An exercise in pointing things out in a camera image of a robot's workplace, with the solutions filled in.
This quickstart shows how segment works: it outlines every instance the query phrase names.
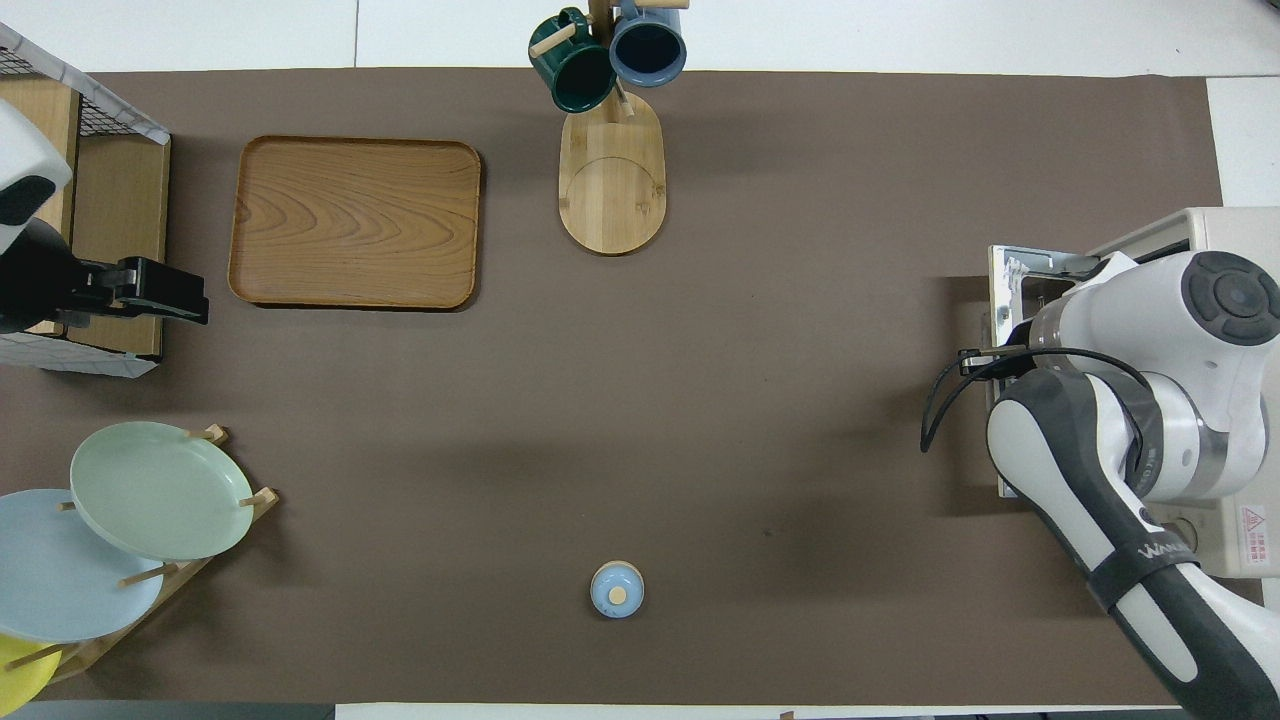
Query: green mug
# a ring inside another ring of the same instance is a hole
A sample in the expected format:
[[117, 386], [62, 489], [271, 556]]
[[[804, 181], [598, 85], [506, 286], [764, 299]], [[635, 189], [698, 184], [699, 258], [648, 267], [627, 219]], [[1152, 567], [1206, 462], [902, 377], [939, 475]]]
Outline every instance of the green mug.
[[577, 8], [564, 8], [559, 15], [547, 18], [534, 28], [529, 46], [570, 26], [576, 28], [572, 37], [536, 58], [530, 56], [529, 61], [550, 88], [557, 108], [566, 113], [585, 113], [603, 102], [617, 81], [609, 51], [591, 37], [586, 15]]

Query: brown tablecloth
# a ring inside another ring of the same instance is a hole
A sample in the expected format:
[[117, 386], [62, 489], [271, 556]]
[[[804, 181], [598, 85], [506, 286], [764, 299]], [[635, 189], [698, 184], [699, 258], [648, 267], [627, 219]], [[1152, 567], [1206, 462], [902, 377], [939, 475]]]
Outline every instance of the brown tablecloth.
[[[1220, 204], [1204, 83], [686, 73], [644, 91], [669, 210], [626, 258], [556, 208], [530, 70], [104, 74], [174, 136], [169, 260], [207, 281], [138, 380], [0, 368], [0, 491], [65, 487], [128, 419], [225, 424], [282, 505], [44, 698], [1164, 703], [1050, 533], [997, 500], [973, 393], [986, 246], [1083, 251]], [[268, 133], [484, 156], [460, 313], [230, 295], [239, 150]], [[644, 609], [598, 618], [623, 559]]]

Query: mug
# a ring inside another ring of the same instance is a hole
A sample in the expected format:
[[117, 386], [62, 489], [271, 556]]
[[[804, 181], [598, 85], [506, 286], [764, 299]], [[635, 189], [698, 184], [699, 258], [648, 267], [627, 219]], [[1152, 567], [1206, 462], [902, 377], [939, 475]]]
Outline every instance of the mug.
[[559, 15], [547, 18], [534, 28], [529, 46], [568, 26], [577, 28], [572, 37], [529, 61], [550, 88], [557, 108], [566, 113], [585, 113], [608, 97], [617, 82], [609, 51], [591, 37], [586, 15], [577, 8], [564, 8]]
[[639, 87], [658, 87], [676, 79], [685, 68], [680, 10], [640, 9], [635, 0], [622, 0], [609, 61], [618, 78]]

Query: warning label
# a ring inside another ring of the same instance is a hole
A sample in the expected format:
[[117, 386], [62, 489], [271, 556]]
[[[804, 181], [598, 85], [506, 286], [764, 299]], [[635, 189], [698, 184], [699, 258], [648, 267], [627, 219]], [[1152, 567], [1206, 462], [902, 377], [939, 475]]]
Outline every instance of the warning label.
[[1262, 505], [1240, 506], [1240, 529], [1244, 543], [1240, 546], [1245, 565], [1270, 565], [1271, 547], [1267, 543], [1267, 512]]

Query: black strap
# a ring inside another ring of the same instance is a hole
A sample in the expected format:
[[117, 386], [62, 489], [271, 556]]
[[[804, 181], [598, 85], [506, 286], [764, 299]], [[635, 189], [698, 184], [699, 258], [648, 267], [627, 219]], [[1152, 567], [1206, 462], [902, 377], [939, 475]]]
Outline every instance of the black strap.
[[1148, 533], [1116, 547], [1115, 552], [1094, 568], [1089, 573], [1089, 592], [1102, 610], [1110, 612], [1147, 575], [1181, 562], [1199, 565], [1183, 538], [1169, 530]]

